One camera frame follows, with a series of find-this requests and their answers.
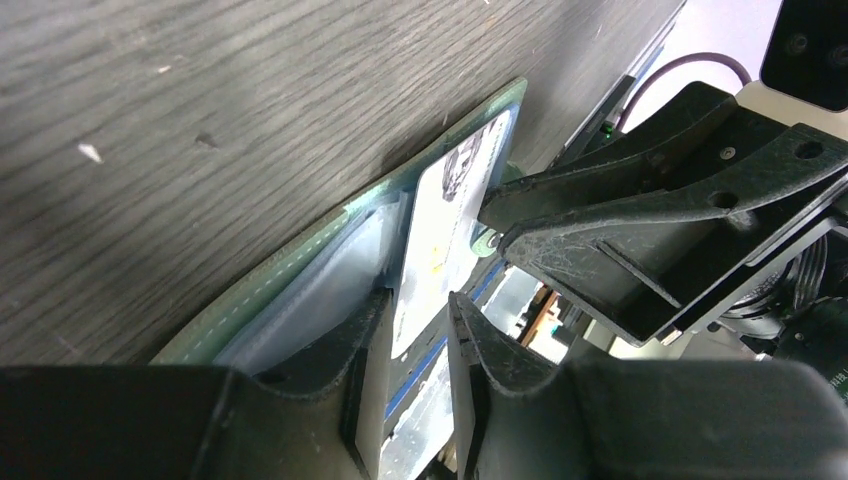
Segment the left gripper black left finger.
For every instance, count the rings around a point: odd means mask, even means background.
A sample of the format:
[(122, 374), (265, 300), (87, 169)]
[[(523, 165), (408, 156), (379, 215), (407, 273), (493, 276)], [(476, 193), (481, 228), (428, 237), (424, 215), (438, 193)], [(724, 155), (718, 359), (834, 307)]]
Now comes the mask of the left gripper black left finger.
[(5, 479), (374, 479), (393, 293), (254, 376), (222, 366), (1, 371)]

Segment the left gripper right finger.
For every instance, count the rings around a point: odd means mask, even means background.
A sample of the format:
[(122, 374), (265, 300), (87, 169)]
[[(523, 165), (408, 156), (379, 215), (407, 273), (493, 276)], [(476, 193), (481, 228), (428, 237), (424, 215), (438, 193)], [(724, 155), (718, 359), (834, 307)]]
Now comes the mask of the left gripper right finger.
[(553, 364), (451, 293), (449, 366), (462, 479), (843, 479), (847, 410), (812, 368), (619, 360)]

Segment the green card holder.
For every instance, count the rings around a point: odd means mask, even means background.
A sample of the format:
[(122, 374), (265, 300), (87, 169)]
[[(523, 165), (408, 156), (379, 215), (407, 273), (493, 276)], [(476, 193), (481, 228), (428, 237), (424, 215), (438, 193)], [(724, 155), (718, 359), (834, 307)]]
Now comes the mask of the green card holder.
[(256, 326), (265, 311), (306, 295), (332, 256), (329, 249), (342, 244), (338, 236), (350, 232), (354, 220), (376, 209), (382, 201), (394, 202), (397, 195), (416, 186), (422, 173), (450, 148), (507, 109), (520, 106), (527, 85), (523, 77), (507, 83), (406, 163), (296, 235), (190, 320), (150, 363), (210, 365), (222, 359), (236, 336)]

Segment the white printed credit card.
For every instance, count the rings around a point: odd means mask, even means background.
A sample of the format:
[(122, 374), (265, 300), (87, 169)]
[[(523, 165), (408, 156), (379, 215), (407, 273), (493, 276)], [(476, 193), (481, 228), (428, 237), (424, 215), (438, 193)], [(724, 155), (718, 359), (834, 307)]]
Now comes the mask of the white printed credit card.
[(469, 279), (483, 196), (502, 169), (515, 108), (508, 108), (451, 147), (421, 174), (414, 196), (394, 317), (391, 357), (415, 342)]

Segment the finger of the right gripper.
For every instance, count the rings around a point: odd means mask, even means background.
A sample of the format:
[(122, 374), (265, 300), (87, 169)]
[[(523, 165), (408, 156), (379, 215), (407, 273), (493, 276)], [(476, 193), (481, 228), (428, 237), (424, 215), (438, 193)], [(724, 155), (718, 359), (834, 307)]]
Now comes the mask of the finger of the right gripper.
[(499, 253), (627, 342), (674, 341), (771, 276), (808, 303), (818, 240), (843, 229), (847, 142), (701, 82), (624, 137), (490, 190)]

